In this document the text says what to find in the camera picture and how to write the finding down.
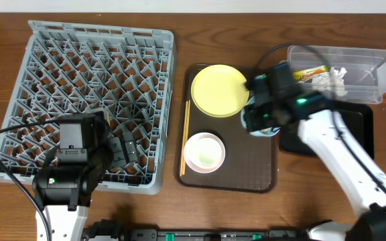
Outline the white tissue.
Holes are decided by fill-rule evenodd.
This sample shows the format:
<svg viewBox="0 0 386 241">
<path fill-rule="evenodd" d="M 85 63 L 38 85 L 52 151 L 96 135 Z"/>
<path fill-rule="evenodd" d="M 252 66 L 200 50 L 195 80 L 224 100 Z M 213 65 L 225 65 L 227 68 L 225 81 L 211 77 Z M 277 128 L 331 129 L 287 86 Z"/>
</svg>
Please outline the white tissue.
<svg viewBox="0 0 386 241">
<path fill-rule="evenodd" d="M 337 70 L 331 67 L 329 72 L 317 74 L 312 78 L 312 89 L 319 91 L 331 90 L 337 96 L 345 96 L 347 94 L 344 87 L 344 75 L 346 73 L 345 68 Z"/>
</svg>

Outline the light blue bowl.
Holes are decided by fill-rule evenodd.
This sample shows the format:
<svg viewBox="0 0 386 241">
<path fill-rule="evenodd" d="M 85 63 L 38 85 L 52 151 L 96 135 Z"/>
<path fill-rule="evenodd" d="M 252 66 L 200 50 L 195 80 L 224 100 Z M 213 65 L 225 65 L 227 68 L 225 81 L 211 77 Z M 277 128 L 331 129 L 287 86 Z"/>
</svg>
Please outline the light blue bowl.
<svg viewBox="0 0 386 241">
<path fill-rule="evenodd" d="M 249 104 L 255 104 L 255 97 L 251 97 L 248 101 L 247 101 L 247 104 L 244 106 L 244 108 L 249 105 Z M 241 111 L 241 124 L 243 126 L 244 129 L 246 129 L 246 123 L 243 119 L 244 117 L 244 108 L 242 109 Z M 278 134 L 278 132 L 280 131 L 281 127 L 278 126 L 277 124 L 275 124 L 275 122 L 273 122 L 273 127 L 271 128 L 268 128 L 268 129 L 263 129 L 261 131 L 253 131 L 253 132 L 249 132 L 247 131 L 250 135 L 253 135 L 254 137 L 273 137 L 275 136 L 276 134 Z"/>
</svg>

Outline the green orange snack wrapper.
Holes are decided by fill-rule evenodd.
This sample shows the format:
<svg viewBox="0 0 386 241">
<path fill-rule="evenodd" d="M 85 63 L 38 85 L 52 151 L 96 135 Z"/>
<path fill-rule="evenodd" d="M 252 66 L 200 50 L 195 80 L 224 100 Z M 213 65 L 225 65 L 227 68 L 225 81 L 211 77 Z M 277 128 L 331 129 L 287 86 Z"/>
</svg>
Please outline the green orange snack wrapper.
<svg viewBox="0 0 386 241">
<path fill-rule="evenodd" d="M 297 82 L 305 82 L 315 75 L 323 74 L 328 72 L 328 67 L 325 65 L 321 65 L 314 68 L 309 68 L 306 70 L 299 70 L 293 73 L 294 80 Z"/>
</svg>

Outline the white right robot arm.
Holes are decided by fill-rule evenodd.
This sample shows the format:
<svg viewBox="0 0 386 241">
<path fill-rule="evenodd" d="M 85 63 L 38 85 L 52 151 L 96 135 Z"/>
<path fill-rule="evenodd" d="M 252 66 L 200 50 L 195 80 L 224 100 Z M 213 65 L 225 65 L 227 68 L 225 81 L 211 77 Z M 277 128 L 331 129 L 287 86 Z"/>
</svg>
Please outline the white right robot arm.
<svg viewBox="0 0 386 241">
<path fill-rule="evenodd" d="M 260 75 L 246 82 L 253 104 L 245 107 L 248 131 L 293 127 L 322 160 L 345 192 L 357 221 L 324 222 L 309 228 L 307 240 L 386 240 L 386 174 L 346 127 L 330 100 L 306 92 L 290 77 Z"/>
</svg>

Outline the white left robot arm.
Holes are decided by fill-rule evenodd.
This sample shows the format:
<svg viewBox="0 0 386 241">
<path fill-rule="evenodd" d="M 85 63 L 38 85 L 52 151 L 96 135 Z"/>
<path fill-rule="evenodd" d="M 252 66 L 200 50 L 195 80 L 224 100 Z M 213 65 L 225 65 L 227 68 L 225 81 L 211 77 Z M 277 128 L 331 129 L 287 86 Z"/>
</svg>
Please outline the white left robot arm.
<svg viewBox="0 0 386 241">
<path fill-rule="evenodd" d="M 91 195 L 110 169 L 122 169 L 138 159 L 133 134 L 114 135 L 102 111 L 65 115 L 58 119 L 60 144 L 49 150 L 33 179 L 39 205 L 38 240 L 124 240 L 114 220 L 85 228 Z"/>
</svg>

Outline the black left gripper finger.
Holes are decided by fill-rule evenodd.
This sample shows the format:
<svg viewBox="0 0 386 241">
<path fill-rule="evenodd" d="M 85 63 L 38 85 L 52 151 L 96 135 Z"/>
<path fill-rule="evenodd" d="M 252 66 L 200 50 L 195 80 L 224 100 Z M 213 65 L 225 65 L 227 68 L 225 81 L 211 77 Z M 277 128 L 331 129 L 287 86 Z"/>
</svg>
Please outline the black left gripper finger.
<svg viewBox="0 0 386 241">
<path fill-rule="evenodd" d="M 126 166 L 127 161 L 121 138 L 111 137 L 108 139 L 107 143 L 113 152 L 113 162 L 111 163 L 111 168 L 122 168 Z"/>
<path fill-rule="evenodd" d="M 123 133 L 122 150 L 127 163 L 136 162 L 138 160 L 136 142 L 132 132 L 126 131 Z"/>
</svg>

